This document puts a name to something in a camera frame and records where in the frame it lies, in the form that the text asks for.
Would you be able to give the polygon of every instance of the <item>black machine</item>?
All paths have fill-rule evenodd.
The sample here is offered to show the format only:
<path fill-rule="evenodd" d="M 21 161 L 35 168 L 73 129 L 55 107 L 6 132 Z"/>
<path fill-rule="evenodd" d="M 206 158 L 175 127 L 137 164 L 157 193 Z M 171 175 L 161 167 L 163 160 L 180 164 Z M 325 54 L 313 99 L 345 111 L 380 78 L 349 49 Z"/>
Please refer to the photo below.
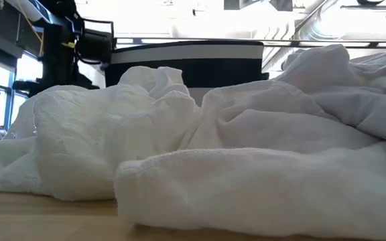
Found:
<path fill-rule="evenodd" d="M 76 85 L 97 89 L 92 82 L 78 72 L 78 61 L 86 64 L 108 64 L 115 49 L 112 21 L 96 21 L 81 18 L 74 0 L 29 0 L 42 16 L 33 22 L 42 32 L 43 76 L 36 82 L 15 81 L 14 90 L 27 91 L 31 97 L 56 85 Z M 111 32 L 85 28 L 85 21 L 111 25 Z"/>

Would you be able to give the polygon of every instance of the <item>crumpled fabric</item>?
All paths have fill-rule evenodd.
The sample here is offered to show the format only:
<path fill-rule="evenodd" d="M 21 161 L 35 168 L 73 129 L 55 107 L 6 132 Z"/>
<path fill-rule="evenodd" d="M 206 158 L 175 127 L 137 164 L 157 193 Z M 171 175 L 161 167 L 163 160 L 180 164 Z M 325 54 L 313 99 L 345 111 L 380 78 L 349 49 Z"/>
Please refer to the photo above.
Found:
<path fill-rule="evenodd" d="M 284 69 L 202 107 L 171 68 L 40 93 L 0 141 L 0 190 L 116 197 L 150 226 L 386 240 L 386 53 L 327 46 Z"/>

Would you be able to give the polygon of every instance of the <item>wooden table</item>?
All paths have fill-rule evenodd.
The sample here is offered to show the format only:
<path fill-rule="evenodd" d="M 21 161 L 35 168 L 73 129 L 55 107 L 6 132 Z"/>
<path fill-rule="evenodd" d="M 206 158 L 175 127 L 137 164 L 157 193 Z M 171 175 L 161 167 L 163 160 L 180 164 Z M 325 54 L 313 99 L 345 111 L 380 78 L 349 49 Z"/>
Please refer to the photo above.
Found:
<path fill-rule="evenodd" d="M 179 231 L 150 228 L 121 222 L 117 218 L 116 201 L 61 202 L 54 198 L 32 194 L 0 192 L 0 240 L 317 241 L 318 239 L 262 238 L 211 229 Z"/>

